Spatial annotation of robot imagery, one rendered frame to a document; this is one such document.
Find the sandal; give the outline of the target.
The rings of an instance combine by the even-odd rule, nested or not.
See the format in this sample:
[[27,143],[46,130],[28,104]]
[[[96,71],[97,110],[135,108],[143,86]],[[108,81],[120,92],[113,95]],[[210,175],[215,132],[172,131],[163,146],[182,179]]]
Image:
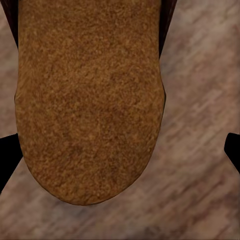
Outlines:
[[26,165],[90,206],[147,167],[167,96],[160,57],[178,0],[0,0],[18,48],[16,127]]

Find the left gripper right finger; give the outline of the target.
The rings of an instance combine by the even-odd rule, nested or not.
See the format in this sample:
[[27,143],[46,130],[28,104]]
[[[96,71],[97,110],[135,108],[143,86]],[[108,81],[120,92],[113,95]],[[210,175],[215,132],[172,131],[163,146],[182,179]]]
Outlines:
[[240,135],[229,133],[227,135],[224,151],[240,173]]

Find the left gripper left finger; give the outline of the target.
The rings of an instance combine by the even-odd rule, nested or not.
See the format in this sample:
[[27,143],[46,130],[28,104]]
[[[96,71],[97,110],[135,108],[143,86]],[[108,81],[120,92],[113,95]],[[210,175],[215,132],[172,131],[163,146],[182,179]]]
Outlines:
[[0,193],[19,164],[22,154],[18,132],[0,138]]

